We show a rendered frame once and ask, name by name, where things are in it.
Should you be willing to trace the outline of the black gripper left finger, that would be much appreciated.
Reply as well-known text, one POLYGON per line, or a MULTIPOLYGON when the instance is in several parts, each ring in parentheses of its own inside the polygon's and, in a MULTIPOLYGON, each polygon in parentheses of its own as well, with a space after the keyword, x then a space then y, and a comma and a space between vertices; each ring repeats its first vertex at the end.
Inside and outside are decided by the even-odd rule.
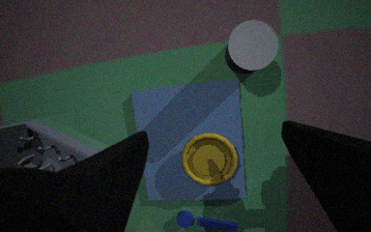
POLYGON ((45 232, 125 232, 148 149, 139 131, 58 172, 0 168, 0 216, 33 218, 45 232))

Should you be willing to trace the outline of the olive-yellow round plate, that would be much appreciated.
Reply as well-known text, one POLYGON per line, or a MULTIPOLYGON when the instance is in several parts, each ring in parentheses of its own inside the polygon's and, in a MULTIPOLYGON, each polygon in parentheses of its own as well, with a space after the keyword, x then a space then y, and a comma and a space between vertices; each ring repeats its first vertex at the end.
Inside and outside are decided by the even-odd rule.
POLYGON ((193 136, 182 151, 185 174, 202 186, 215 186, 229 180, 237 168, 237 153, 231 142, 216 133, 193 136))

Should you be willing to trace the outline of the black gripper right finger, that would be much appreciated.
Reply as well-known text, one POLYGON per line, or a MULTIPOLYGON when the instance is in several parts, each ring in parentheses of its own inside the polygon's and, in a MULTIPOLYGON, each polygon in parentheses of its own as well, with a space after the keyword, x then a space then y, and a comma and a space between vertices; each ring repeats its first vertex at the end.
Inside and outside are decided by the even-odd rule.
POLYGON ((281 137, 337 232, 371 232, 371 142, 293 121, 281 137))

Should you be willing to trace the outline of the blue square mat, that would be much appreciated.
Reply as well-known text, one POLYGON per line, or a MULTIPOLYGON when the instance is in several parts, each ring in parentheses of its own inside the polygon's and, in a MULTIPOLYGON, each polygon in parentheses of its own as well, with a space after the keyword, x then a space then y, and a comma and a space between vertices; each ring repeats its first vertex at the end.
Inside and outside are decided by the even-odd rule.
POLYGON ((136 131, 147 133, 145 179, 149 200, 246 199, 239 79, 131 91, 136 131), (182 167, 187 142, 201 133, 227 138, 237 168, 225 183, 202 186, 182 167))

